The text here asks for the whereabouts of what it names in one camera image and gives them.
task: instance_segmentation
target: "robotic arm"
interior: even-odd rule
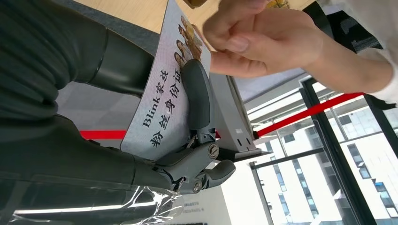
[[[219,150],[200,62],[183,68],[191,142],[150,164],[83,139],[72,121],[56,114],[55,99],[71,81],[140,97],[151,54],[49,0],[2,0],[0,21],[0,225],[17,211],[30,221],[142,221],[158,206],[144,204],[153,199],[151,190],[137,187],[193,194],[234,172],[228,160],[205,169]],[[138,190],[148,194],[132,203]],[[94,205],[107,210],[93,211]]]

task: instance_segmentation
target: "human hand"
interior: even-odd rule
[[[323,39],[311,17],[298,10],[264,9],[268,0],[221,0],[203,26],[212,52],[211,71],[256,77],[316,61]]]

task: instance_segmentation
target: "plastic wrap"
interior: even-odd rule
[[[12,192],[23,183],[0,180],[0,190]],[[148,186],[120,190],[29,183],[25,189],[19,198],[9,195],[3,206],[0,201],[0,224],[151,225],[173,219],[184,208],[181,195]]]

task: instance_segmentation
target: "sign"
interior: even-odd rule
[[[169,0],[144,94],[121,150],[157,160],[189,141],[188,98],[181,67],[197,59],[209,75],[211,53],[175,0]]]

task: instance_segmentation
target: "fingernail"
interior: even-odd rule
[[[250,0],[250,6],[253,8],[262,8],[268,0]]]
[[[231,52],[244,52],[249,46],[249,40],[244,37],[232,37],[227,41],[225,46],[226,49],[230,50]]]

